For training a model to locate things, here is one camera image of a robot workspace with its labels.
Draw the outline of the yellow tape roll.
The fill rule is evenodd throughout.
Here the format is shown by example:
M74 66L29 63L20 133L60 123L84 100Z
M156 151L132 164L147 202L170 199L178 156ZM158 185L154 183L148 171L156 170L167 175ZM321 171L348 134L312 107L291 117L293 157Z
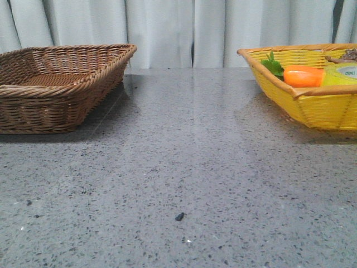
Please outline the yellow tape roll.
M356 74L356 63L331 64L324 67L321 85L354 85Z

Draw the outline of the small black debris piece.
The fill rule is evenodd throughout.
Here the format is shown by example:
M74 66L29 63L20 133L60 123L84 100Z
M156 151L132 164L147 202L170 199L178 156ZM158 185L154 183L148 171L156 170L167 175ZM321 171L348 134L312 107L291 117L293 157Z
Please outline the small black debris piece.
M182 213L178 214L178 215L175 217L175 220L176 220L176 221L181 221L181 220L184 218L184 216L185 216L185 213L182 212Z

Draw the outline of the white curtain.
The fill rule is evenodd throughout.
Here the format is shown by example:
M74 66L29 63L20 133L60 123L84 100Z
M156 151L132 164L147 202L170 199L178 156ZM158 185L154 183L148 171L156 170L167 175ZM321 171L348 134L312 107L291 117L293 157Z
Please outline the white curtain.
M130 43L142 69L234 68L239 49L355 42L355 1L1 2L1 52Z

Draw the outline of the orange toy carrot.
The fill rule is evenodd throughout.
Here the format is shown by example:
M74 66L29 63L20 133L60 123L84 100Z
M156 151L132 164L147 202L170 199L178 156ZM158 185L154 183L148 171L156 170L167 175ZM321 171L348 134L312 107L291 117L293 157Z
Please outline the orange toy carrot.
M260 63L279 80L295 88L320 87L325 75L324 69L305 65L283 67L279 61L275 60L272 51Z

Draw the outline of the brown wicker basket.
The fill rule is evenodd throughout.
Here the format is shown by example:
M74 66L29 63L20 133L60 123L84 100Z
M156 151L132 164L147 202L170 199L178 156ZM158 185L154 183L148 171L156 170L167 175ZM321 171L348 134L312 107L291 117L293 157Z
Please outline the brown wicker basket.
M1 133L71 132L122 81L133 44L28 47L1 54Z

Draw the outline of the yellow wicker basket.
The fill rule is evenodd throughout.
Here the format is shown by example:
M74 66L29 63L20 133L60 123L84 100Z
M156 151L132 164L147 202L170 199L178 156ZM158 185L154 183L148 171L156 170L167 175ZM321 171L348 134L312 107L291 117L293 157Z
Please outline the yellow wicker basket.
M275 77L260 62L274 55L283 67L330 65L327 56L339 58L356 44L312 44L239 49L265 95L295 121L324 130L356 129L356 85L294 88Z

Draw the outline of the brown ginger root toy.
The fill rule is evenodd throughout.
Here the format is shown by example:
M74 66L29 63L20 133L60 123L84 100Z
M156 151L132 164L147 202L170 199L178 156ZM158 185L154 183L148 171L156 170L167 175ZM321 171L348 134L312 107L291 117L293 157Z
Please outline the brown ginger root toy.
M332 58L331 56L325 56L325 59L335 64L356 63L357 60L356 48L347 49L345 53L341 55L339 58Z

